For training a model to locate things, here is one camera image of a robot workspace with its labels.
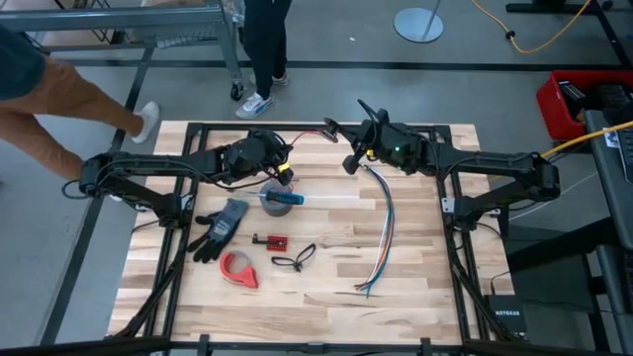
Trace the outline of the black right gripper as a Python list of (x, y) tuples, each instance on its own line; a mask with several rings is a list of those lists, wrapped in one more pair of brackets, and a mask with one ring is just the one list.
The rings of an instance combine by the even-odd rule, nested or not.
[(386, 110), (372, 113), (362, 123), (340, 123), (331, 118), (324, 119), (325, 131), (339, 133), (351, 145), (353, 153), (343, 160), (342, 166), (348, 174), (355, 174), (360, 159), (373, 152), (372, 157), (405, 174), (414, 174), (425, 154), (420, 135), (407, 125), (390, 122)]

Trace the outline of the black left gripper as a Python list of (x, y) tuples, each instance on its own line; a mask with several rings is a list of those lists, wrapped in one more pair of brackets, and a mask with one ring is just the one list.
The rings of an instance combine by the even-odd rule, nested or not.
[(255, 130), (254, 137), (263, 144), (264, 157), (260, 161), (263, 172), (283, 186), (289, 186), (294, 172), (289, 166), (292, 143), (270, 130)]

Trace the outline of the red black bit holder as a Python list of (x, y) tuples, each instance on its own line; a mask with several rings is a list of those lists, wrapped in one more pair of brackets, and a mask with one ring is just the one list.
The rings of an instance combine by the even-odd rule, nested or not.
[(286, 252), (288, 249), (288, 238), (286, 236), (267, 235), (265, 238), (261, 238), (257, 233), (254, 233), (251, 242), (264, 245), (268, 251)]

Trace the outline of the person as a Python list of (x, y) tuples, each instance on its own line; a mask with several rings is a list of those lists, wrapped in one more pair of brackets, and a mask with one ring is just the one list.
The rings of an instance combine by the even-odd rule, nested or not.
[(243, 47), (254, 75), (255, 91), (236, 111), (241, 119), (254, 119), (274, 104), (274, 85), (287, 85), (285, 21), (292, 0), (244, 0)]
[(136, 113), (126, 109), (74, 66), (49, 58), (0, 25), (0, 139), (50, 172), (68, 181), (79, 179), (82, 159), (53, 138), (37, 115), (106, 124), (143, 143), (157, 124), (160, 109), (155, 102)]

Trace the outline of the grey black work glove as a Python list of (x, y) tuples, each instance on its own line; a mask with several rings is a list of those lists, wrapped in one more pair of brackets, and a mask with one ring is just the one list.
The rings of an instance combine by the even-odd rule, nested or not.
[(187, 246), (186, 251), (193, 254), (193, 261), (208, 263), (217, 260), (236, 233), (248, 208), (247, 202), (228, 198), (221, 211), (195, 217), (195, 223), (206, 225), (208, 229)]

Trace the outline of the round grey stand base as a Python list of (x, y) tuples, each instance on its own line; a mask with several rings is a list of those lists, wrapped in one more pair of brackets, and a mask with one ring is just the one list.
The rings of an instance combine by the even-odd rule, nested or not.
[(417, 44), (432, 43), (444, 32), (438, 15), (442, 0), (435, 0), (431, 9), (411, 7), (402, 9), (394, 18), (394, 29), (403, 39)]

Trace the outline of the red tape dispenser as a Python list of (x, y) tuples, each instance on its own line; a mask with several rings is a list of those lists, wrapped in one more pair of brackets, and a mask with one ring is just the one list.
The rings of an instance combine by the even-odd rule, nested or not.
[(219, 266), (222, 276), (227, 281), (248, 289), (259, 287), (256, 271), (250, 257), (244, 252), (233, 250), (224, 253)]

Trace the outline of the grey metal cart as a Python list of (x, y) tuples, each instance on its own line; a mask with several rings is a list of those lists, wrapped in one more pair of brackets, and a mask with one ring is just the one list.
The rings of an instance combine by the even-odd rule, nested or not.
[[(71, 58), (77, 66), (100, 67), (226, 67), (231, 78), (230, 97), (241, 99), (244, 91), (236, 43), (237, 21), (221, 0), (205, 0), (201, 6), (102, 7), (68, 10), (10, 11), (0, 14), (0, 25), (27, 39), (46, 55), (63, 51), (141, 49), (139, 59)], [(90, 31), (103, 33), (101, 44), (44, 45), (33, 35), (48, 32)], [(222, 61), (152, 59), (158, 49), (185, 46), (218, 46)]]

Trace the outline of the red plastic bin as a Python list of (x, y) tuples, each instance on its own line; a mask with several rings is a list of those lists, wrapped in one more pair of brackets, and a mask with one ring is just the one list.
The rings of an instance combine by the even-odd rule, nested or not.
[[(587, 97), (580, 101), (567, 99), (561, 82), (569, 82)], [(567, 141), (586, 131), (577, 120), (581, 109), (597, 110), (592, 101), (592, 90), (599, 84), (627, 84), (633, 89), (633, 70), (554, 70), (536, 93), (537, 102), (549, 136)]]

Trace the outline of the black device in bin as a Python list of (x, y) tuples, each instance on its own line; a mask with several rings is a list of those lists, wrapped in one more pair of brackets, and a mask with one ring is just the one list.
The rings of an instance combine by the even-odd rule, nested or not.
[(584, 109), (587, 103), (586, 94), (568, 80), (560, 81), (559, 87), (570, 116), (577, 122), (583, 122), (585, 120)]

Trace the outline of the grey side desk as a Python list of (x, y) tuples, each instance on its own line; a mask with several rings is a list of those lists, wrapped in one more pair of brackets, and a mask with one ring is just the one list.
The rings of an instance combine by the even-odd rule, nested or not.
[(603, 133), (608, 121), (601, 111), (587, 112), (592, 154), (609, 210), (616, 241), (600, 246), (597, 259), (613, 312), (621, 351), (633, 356), (633, 175), (625, 175), (623, 146), (614, 132)]

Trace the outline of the black metal table frame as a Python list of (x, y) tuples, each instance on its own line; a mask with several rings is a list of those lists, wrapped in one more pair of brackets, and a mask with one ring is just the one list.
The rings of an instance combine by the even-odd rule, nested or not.
[[(424, 137), (478, 151), (457, 134), (466, 127), (408, 125)], [(421, 356), (622, 356), (532, 345), (498, 321), (480, 288), (471, 246), (457, 250), (453, 203), (511, 183), (511, 177), (456, 172), (439, 181), (406, 175), (363, 156), (353, 175), (342, 166), (353, 150), (340, 134), (325, 139), (325, 124), (263, 122), (181, 123), (185, 155), (234, 143), (253, 129), (270, 130), (292, 143), (291, 184), (306, 205), (283, 218), (249, 211), (227, 252), (250, 257), (259, 287), (227, 281), (220, 262), (198, 263), (186, 251), (193, 220), (220, 211), (268, 180), (260, 173), (226, 191), (189, 178), (131, 180), (159, 194), (188, 200), (187, 223), (143, 232), (133, 241), (125, 269), (124, 300), (140, 309), (118, 333), (101, 340), (0, 350), (0, 356), (134, 356), (194, 349), (326, 352), (410, 352)], [(252, 235), (286, 236), (286, 252), (253, 244)], [(271, 262), (295, 258), (314, 243), (316, 252), (297, 273)]]

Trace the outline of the blue black handled screwdriver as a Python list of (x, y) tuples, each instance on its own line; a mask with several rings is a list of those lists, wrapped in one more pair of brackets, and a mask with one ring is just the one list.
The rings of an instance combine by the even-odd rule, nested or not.
[(265, 201), (276, 202), (284, 205), (302, 205), (305, 202), (305, 198), (303, 196), (287, 192), (267, 191), (265, 193), (258, 193), (247, 191), (247, 194), (263, 198)]

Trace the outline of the grey duct tape roll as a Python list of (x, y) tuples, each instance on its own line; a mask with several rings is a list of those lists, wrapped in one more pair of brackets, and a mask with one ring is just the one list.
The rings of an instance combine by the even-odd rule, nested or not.
[(275, 180), (269, 181), (261, 187), (259, 191), (259, 193), (261, 194), (259, 200), (262, 209), (267, 215), (275, 218), (280, 218), (286, 215), (293, 208), (292, 205), (267, 200), (265, 196), (268, 192), (290, 193), (291, 188), (289, 186), (283, 186)]

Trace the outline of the black network switch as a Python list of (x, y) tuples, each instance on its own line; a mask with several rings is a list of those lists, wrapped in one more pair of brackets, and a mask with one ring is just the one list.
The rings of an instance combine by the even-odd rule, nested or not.
[(515, 295), (488, 295), (487, 301), (496, 318), (509, 332), (519, 338), (526, 338), (523, 305)]

